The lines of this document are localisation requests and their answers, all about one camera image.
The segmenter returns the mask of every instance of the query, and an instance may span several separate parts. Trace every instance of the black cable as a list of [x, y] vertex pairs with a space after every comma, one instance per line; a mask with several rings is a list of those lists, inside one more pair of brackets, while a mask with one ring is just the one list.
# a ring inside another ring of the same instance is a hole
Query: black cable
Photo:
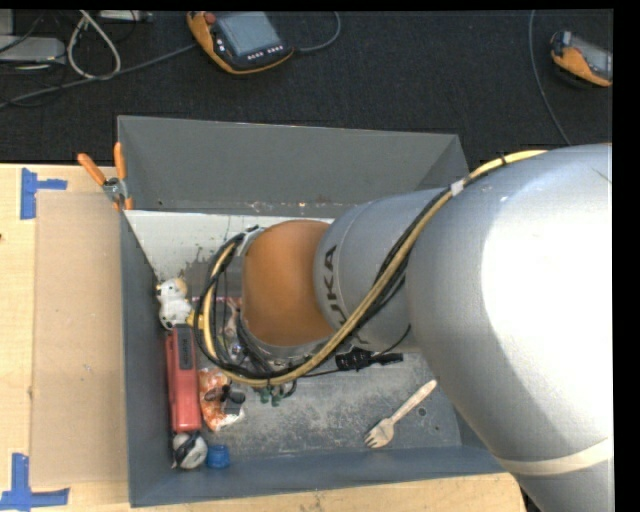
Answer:
[[338, 14], [338, 11], [333, 11], [333, 15], [336, 17], [336, 24], [337, 24], [335, 34], [333, 34], [333, 36], [325, 43], [319, 44], [317, 46], [308, 46], [306, 48], [298, 48], [296, 50], [298, 53], [309, 54], [309, 53], [317, 52], [318, 50], [324, 50], [325, 48], [333, 44], [333, 42], [336, 39], [338, 39], [338, 36], [342, 31], [342, 21], [340, 20], [340, 15]]
[[289, 391], [287, 391], [284, 395], [282, 395], [282, 398], [289, 398], [291, 395], [293, 395], [296, 392], [297, 388], [298, 388], [298, 381], [294, 380], [291, 383], [291, 387], [289, 388]]
[[255, 345], [251, 341], [251, 338], [249, 337], [249, 334], [245, 332], [242, 322], [238, 322], [237, 329], [238, 339], [247, 349], [247, 355], [249, 356], [249, 359], [251, 360], [254, 368], [256, 368], [256, 370], [262, 370], [265, 375], [269, 375], [271, 378], [273, 376], [273, 368], [271, 368], [271, 365], [269, 365], [269, 361], [267, 361], [267, 359], [263, 357], [260, 350], [255, 347]]
[[367, 309], [366, 313], [362, 316], [362, 318], [358, 322], [358, 325], [354, 328], [353, 332], [351, 333], [351, 336], [353, 336], [354, 333], [357, 333], [360, 329], [362, 329], [365, 326], [367, 322], [369, 322], [374, 316], [380, 313], [380, 311], [387, 304], [389, 304], [389, 302], [391, 302], [391, 299], [393, 299], [396, 296], [396, 294], [400, 291], [400, 288], [402, 288], [402, 286], [405, 283], [404, 272], [407, 268], [407, 265], [408, 265], [408, 260], [405, 259], [400, 265], [400, 267], [398, 267], [398, 270], [396, 271], [396, 273], [391, 277], [391, 280], [389, 281], [389, 283], [383, 288], [380, 295], [376, 298], [375, 301], [373, 301], [369, 309]]
[[249, 351], [247, 349], [244, 349], [242, 351], [242, 359], [240, 359], [240, 361], [238, 362], [238, 365], [242, 366], [242, 363], [245, 362], [245, 360], [247, 359], [248, 355], [249, 355]]
[[213, 338], [213, 347], [216, 351], [216, 355], [218, 356], [218, 359], [223, 360], [225, 363], [227, 364], [234, 364], [233, 361], [231, 360], [231, 357], [229, 356], [229, 353], [226, 350], [226, 347], [223, 346], [223, 341], [224, 341], [224, 325], [223, 325], [223, 330], [222, 330], [222, 341], [220, 340], [220, 337], [218, 336], [218, 329], [216, 327], [216, 320], [217, 320], [217, 315], [218, 315], [218, 290], [217, 290], [217, 286], [214, 288], [213, 292], [212, 292], [212, 296], [211, 296], [211, 300], [212, 300], [212, 307], [211, 309], [208, 311], [208, 315], [209, 315], [209, 325], [212, 326], [212, 338]]
[[[229, 263], [232, 261], [233, 256], [235, 254], [235, 249], [240, 245], [240, 243], [242, 242], [242, 240], [244, 239], [244, 233], [240, 233], [238, 235], [236, 235], [235, 237], [229, 239], [228, 241], [226, 241], [224, 244], [222, 244], [222, 246], [220, 246], [220, 248], [218, 249], [218, 251], [216, 252], [216, 254], [214, 255], [214, 257], [212, 258], [210, 267], [209, 267], [209, 281], [208, 283], [205, 285], [205, 288], [202, 292], [202, 294], [200, 295], [200, 298], [194, 308], [194, 319], [195, 322], [198, 322], [198, 318], [200, 318], [200, 314], [202, 313], [202, 305], [204, 304], [204, 300], [205, 297], [207, 296], [207, 294], [209, 292], [212, 293], [213, 296], [216, 296], [216, 287], [218, 284], [218, 281], [220, 279], [220, 275], [222, 273], [225, 272], [227, 266], [229, 265]], [[226, 256], [226, 259], [224, 261], [219, 262], [223, 251], [225, 251], [230, 245], [235, 245], [234, 249]], [[213, 270], [215, 268], [216, 265], [219, 264], [219, 268], [217, 269], [216, 273], [213, 274]], [[215, 320], [215, 314], [212, 315], [212, 313], [215, 310], [215, 306], [216, 303], [214, 302], [210, 311], [205, 312], [205, 314], [210, 315], [209, 319], [210, 319], [210, 327], [212, 328], [212, 332], [210, 332], [209, 334], [212, 335], [212, 339], [214, 342], [214, 348], [217, 351], [216, 352], [216, 356], [218, 354], [224, 354], [224, 350], [221, 349], [218, 337], [216, 335], [216, 320]], [[207, 357], [207, 359], [209, 359], [213, 364], [215, 364], [216, 366], [222, 368], [223, 370], [227, 370], [227, 371], [231, 371], [231, 372], [235, 372], [238, 373], [244, 377], [248, 377], [248, 378], [255, 378], [255, 379], [271, 379], [271, 378], [275, 378], [278, 377], [280, 375], [285, 375], [287, 373], [289, 373], [291, 371], [291, 368], [287, 368], [285, 370], [281, 370], [278, 372], [274, 372], [270, 366], [268, 366], [268, 363], [266, 363], [264, 360], [261, 359], [261, 356], [254, 351], [249, 350], [248, 352], [248, 356], [249, 358], [252, 360], [252, 363], [254, 363], [254, 366], [256, 367], [256, 370], [258, 369], [258, 367], [262, 367], [262, 370], [264, 373], [254, 373], [254, 372], [250, 372], [247, 368], [240, 366], [238, 364], [233, 363], [232, 361], [224, 361], [223, 358], [224, 356], [221, 357], [216, 357], [213, 356], [208, 350], [207, 347], [205, 346], [204, 343], [204, 339], [203, 339], [203, 334], [201, 332], [201, 330], [197, 327], [194, 327], [194, 338], [196, 339], [196, 343], [198, 345], [198, 347], [200, 348], [201, 352]]]
[[400, 339], [398, 341], [396, 341], [389, 348], [386, 348], [382, 352], [380, 352], [380, 353], [376, 354], [375, 356], [373, 356], [371, 358], [371, 360], [375, 360], [376, 357], [380, 357], [380, 356], [383, 356], [383, 355], [388, 354], [389, 352], [391, 352], [394, 348], [396, 348], [398, 345], [400, 345], [400, 343], [402, 343], [407, 336], [409, 336], [409, 332], [410, 331], [411, 331], [411, 324], [407, 325], [407, 329], [404, 331], [404, 334], [400, 337]]
[[[68, 68], [66, 66], [64, 66], [62, 68], [62, 74], [60, 76], [59, 79], [59, 83], [57, 85], [50, 85], [50, 84], [45, 84], [44, 82], [40, 82], [41, 84], [45, 85], [46, 87], [55, 87], [56, 89], [60, 87], [60, 85], [64, 82], [66, 76], [67, 76], [67, 70]], [[23, 77], [26, 78], [32, 78], [35, 81], [35, 78], [32, 77], [31, 74], [29, 74], [28, 70], [20, 70], [17, 72], [17, 74], [20, 74]], [[11, 99], [11, 98], [0, 98], [3, 101], [6, 101], [7, 103], [10, 103], [11, 106], [14, 107], [20, 107], [20, 108], [36, 108], [36, 107], [43, 107], [45, 105], [49, 105], [50, 103], [53, 103], [54, 101], [56, 101], [60, 95], [62, 95], [63, 91], [61, 90], [57, 90], [57, 94], [52, 93], [50, 96], [48, 96], [48, 99], [45, 99], [43, 101], [40, 102], [24, 102], [24, 101], [16, 101], [15, 99]]]
[[227, 328], [227, 299], [229, 298], [229, 285], [226, 272], [222, 273], [222, 280], [222, 291], [224, 293], [224, 308], [222, 308], [222, 332], [226, 338], [225, 329]]
[[133, 9], [127, 9], [130, 13], [131, 13], [131, 22], [132, 26], [131, 29], [129, 30], [129, 32], [127, 32], [124, 36], [120, 37], [119, 39], [111, 39], [114, 44], [118, 44], [118, 43], [122, 43], [123, 41], [126, 41], [127, 39], [129, 39], [133, 33], [136, 31], [136, 28], [138, 28], [138, 24], [140, 23], [135, 15], [135, 13], [133, 12]]
[[336, 368], [335, 370], [327, 370], [324, 372], [317, 372], [317, 373], [305, 373], [304, 375], [301, 375], [301, 378], [303, 379], [309, 379], [311, 377], [320, 377], [321, 375], [329, 375], [331, 373], [338, 373], [341, 370], [339, 370], [338, 368]]
[[[420, 210], [418, 215], [415, 216], [415, 218], [413, 219], [411, 224], [409, 224], [409, 226], [407, 226], [407, 228], [403, 231], [402, 235], [400, 235], [400, 237], [396, 240], [396, 243], [393, 244], [393, 247], [388, 252], [387, 256], [385, 257], [384, 261], [382, 262], [382, 265], [380, 266], [380, 269], [378, 270], [378, 274], [376, 275], [376, 278], [374, 280], [374, 284], [377, 283], [380, 280], [380, 278], [382, 277], [382, 274], [384, 274], [384, 272], [387, 270], [387, 267], [391, 264], [391, 261], [393, 260], [395, 255], [400, 250], [400, 247], [402, 247], [402, 245], [404, 244], [405, 240], [407, 238], [409, 238], [409, 235], [413, 232], [413, 230], [415, 229], [417, 224], [420, 222], [420, 219], [422, 219], [429, 211], [431, 211], [431, 208], [433, 207], [433, 205], [436, 204], [436, 202], [438, 202], [442, 198], [442, 196], [444, 196], [447, 193], [448, 190], [449, 189], [445, 188], [439, 194], [437, 194], [435, 197], [433, 197]], [[406, 257], [404, 258], [402, 264], [400, 265], [398, 270], [396, 270], [396, 274], [394, 275], [394, 277], [396, 277], [398, 274], [404, 272], [404, 270], [406, 269], [408, 261], [409, 261], [409, 254], [406, 255]]]
[[151, 59], [147, 62], [143, 62], [141, 64], [138, 64], [136, 66], [130, 67], [130, 68], [126, 68], [126, 69], [122, 69], [120, 71], [118, 71], [117, 73], [114, 73], [113, 75], [111, 75], [109, 78], [105, 79], [105, 78], [85, 78], [82, 80], [76, 80], [75, 82], [68, 82], [66, 84], [62, 84], [60, 86], [55, 86], [55, 87], [49, 87], [46, 89], [41, 89], [39, 91], [34, 91], [34, 92], [30, 92], [27, 94], [23, 94], [20, 96], [16, 96], [15, 98], [12, 98], [11, 100], [5, 101], [3, 103], [0, 103], [0, 110], [8, 107], [10, 105], [13, 105], [16, 102], [21, 102], [24, 100], [28, 100], [31, 98], [36, 98], [38, 96], [42, 96], [45, 94], [51, 94], [53, 92], [57, 92], [57, 91], [61, 91], [61, 90], [67, 90], [70, 89], [72, 87], [77, 87], [80, 85], [85, 85], [85, 84], [89, 84], [89, 83], [93, 83], [93, 82], [108, 82], [109, 80], [113, 80], [114, 78], [121, 76], [121, 75], [125, 75], [127, 73], [132, 73], [133, 71], [138, 71], [140, 69], [144, 69], [147, 68], [149, 66], [153, 66], [155, 64], [158, 64], [159, 62], [171, 59], [173, 57], [176, 57], [182, 53], [185, 53], [193, 48], [199, 48], [200, 45], [197, 43], [194, 44], [190, 44], [189, 46], [185, 46], [183, 48], [180, 48], [178, 50], [175, 50], [173, 52], [167, 53], [165, 55], [161, 55], [160, 57], [156, 57], [155, 59]]
[[562, 126], [560, 126], [560, 122], [558, 121], [558, 119], [556, 119], [556, 116], [553, 113], [553, 109], [551, 108], [551, 105], [549, 105], [549, 101], [547, 100], [547, 95], [545, 94], [544, 89], [542, 88], [542, 84], [540, 83], [540, 77], [538, 76], [538, 70], [536, 68], [536, 62], [535, 62], [535, 58], [533, 56], [533, 17], [535, 16], [535, 13], [536, 13], [536, 10], [533, 9], [531, 11], [531, 16], [529, 17], [529, 55], [531, 57], [531, 66], [533, 67], [533, 74], [536, 77], [536, 83], [538, 84], [538, 90], [540, 91], [542, 99], [544, 100], [544, 104], [546, 105], [547, 110], [549, 111], [549, 114], [551, 115], [551, 119], [553, 119], [553, 122], [555, 123], [556, 128], [560, 132], [560, 135], [562, 135], [562, 138], [567, 143], [567, 145], [568, 146], [572, 146], [571, 141], [569, 140], [567, 135], [564, 133], [564, 130], [562, 129]]

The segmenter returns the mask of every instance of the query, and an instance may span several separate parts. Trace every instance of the gray bin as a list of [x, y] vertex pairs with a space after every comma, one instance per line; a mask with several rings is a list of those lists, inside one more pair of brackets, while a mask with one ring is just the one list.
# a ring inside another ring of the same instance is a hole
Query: gray bin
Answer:
[[[336, 218], [354, 205], [447, 186], [468, 173], [455, 135], [123, 116], [118, 140], [136, 209], [173, 214]], [[180, 226], [160, 222], [158, 229]], [[300, 379], [278, 408], [249, 390], [242, 422], [205, 433], [230, 447], [231, 466], [172, 469], [157, 277], [144, 237], [125, 216], [120, 232], [132, 506], [503, 471], [440, 389], [398, 423], [391, 444], [364, 446], [368, 429], [433, 378], [420, 354]], [[202, 283], [188, 284], [197, 290]]]

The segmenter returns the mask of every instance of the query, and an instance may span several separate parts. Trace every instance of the device screen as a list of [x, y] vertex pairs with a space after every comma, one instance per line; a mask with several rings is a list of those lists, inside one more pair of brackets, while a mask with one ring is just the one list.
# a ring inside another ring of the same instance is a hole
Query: device screen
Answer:
[[218, 25], [238, 57], [281, 42], [264, 12], [245, 12], [220, 17]]
[[596, 66], [603, 73], [608, 72], [610, 68], [613, 67], [611, 56], [606, 50], [590, 44], [575, 35], [573, 36], [571, 43], [582, 52], [587, 61]]

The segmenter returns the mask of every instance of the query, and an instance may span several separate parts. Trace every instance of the orange object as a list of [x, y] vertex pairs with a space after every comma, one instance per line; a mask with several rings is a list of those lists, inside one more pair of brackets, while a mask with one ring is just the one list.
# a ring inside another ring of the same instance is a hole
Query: orange object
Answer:
[[113, 159], [118, 177], [107, 180], [104, 173], [88, 154], [78, 153], [77, 156], [78, 163], [85, 168], [93, 180], [110, 196], [116, 211], [133, 210], [133, 198], [127, 190], [127, 167], [120, 142], [116, 142], [113, 147]]
[[100, 168], [96, 165], [96, 163], [89, 155], [87, 155], [86, 153], [78, 153], [77, 159], [78, 163], [85, 168], [85, 170], [98, 185], [103, 187], [107, 183], [107, 178], [105, 178], [104, 173], [100, 170]]
[[193, 332], [187, 324], [175, 325], [165, 342], [171, 428], [192, 432], [202, 428], [198, 401], [198, 373]]
[[231, 73], [234, 75], [246, 75], [249, 73], [256, 73], [259, 71], [265, 71], [267, 69], [271, 69], [278, 64], [289, 59], [293, 53], [293, 48], [288, 49], [287, 53], [282, 55], [279, 60], [275, 62], [271, 62], [269, 64], [265, 64], [263, 66], [257, 68], [250, 69], [238, 69], [231, 66], [228, 62], [226, 62], [218, 53], [216, 53], [216, 49], [214, 45], [214, 38], [211, 33], [212, 25], [214, 25], [217, 21], [217, 18], [213, 13], [209, 13], [207, 11], [198, 11], [198, 12], [188, 12], [187, 13], [187, 26], [189, 30], [191, 30], [191, 34], [196, 42], [202, 47], [205, 53], [213, 59], [213, 61], [218, 64], [222, 69], [224, 69], [227, 73]]
[[280, 347], [331, 336], [313, 286], [313, 261], [323, 221], [296, 219], [265, 229], [249, 246], [242, 267], [242, 315], [251, 334]]
[[116, 165], [118, 178], [124, 180], [127, 177], [127, 166], [124, 162], [124, 155], [122, 154], [122, 143], [120, 142], [116, 142], [113, 146], [113, 161]]
[[222, 388], [229, 383], [228, 377], [217, 369], [203, 368], [198, 371], [200, 410], [204, 422], [213, 432], [220, 430], [227, 419], [220, 398]]
[[600, 87], [613, 85], [613, 54], [568, 30], [551, 38], [551, 58], [560, 68]]

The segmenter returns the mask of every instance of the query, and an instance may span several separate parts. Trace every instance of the small white toy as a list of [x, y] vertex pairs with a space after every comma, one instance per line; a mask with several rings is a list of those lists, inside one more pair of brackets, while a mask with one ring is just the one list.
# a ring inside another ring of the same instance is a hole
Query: small white toy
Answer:
[[187, 283], [179, 277], [156, 286], [156, 297], [160, 302], [160, 323], [168, 331], [174, 325], [186, 322], [193, 310], [187, 299], [187, 291]]

